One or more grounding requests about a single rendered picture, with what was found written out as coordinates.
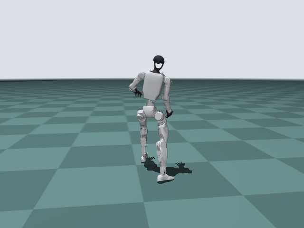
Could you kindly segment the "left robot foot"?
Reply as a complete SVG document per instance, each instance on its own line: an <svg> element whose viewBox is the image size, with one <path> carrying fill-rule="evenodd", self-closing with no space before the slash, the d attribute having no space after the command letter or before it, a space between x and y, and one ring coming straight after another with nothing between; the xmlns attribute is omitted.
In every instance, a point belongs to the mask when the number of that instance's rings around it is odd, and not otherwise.
<svg viewBox="0 0 304 228"><path fill-rule="evenodd" d="M145 156L141 156L141 162L145 162L146 161L146 158L148 157L148 154L145 153Z"/></svg>

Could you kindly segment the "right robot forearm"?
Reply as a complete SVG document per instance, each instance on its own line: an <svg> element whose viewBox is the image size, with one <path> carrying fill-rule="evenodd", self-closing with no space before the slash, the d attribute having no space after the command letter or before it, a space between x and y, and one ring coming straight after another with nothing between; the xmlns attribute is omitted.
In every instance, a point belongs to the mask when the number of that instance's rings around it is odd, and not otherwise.
<svg viewBox="0 0 304 228"><path fill-rule="evenodd" d="M168 113L170 113L171 112L171 107L170 107L170 96L169 95L168 95L168 100L164 101L164 104L165 104L166 111L168 111Z"/></svg>

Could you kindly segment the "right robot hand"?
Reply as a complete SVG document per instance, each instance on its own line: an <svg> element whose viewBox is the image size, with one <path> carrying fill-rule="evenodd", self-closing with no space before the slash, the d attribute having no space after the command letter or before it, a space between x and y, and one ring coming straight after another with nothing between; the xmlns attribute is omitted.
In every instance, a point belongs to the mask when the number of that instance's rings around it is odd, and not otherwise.
<svg viewBox="0 0 304 228"><path fill-rule="evenodd" d="M173 111L172 111L172 112L170 112L170 113L168 113L168 111L166 111L166 113L167 113L166 118L168 118L169 116L171 116L171 115L172 115Z"/></svg>

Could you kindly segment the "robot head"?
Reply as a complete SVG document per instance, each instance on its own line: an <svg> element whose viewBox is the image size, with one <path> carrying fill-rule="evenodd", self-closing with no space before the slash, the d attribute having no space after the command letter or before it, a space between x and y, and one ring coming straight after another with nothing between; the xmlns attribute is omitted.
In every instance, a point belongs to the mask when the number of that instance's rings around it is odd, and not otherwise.
<svg viewBox="0 0 304 228"><path fill-rule="evenodd" d="M157 56L154 57L153 60L154 60L154 70L151 71L151 72L153 72L153 73L159 73L159 74L160 74L159 70L161 70L162 67L163 67L164 58L163 58L162 56L157 55ZM160 64L160 63L161 63L161 64L162 64L161 68L156 68L155 63L157 63L157 64Z"/></svg>

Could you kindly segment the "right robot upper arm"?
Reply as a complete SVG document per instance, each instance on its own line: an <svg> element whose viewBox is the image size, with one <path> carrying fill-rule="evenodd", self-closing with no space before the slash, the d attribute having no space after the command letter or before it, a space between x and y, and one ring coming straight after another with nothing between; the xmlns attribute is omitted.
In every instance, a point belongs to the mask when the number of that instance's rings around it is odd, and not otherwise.
<svg viewBox="0 0 304 228"><path fill-rule="evenodd" d="M164 85L164 94L162 95L162 99L164 101L167 101L168 95L170 92L170 88L171 88L171 79L167 76L163 76L163 81L164 81L165 85Z"/></svg>

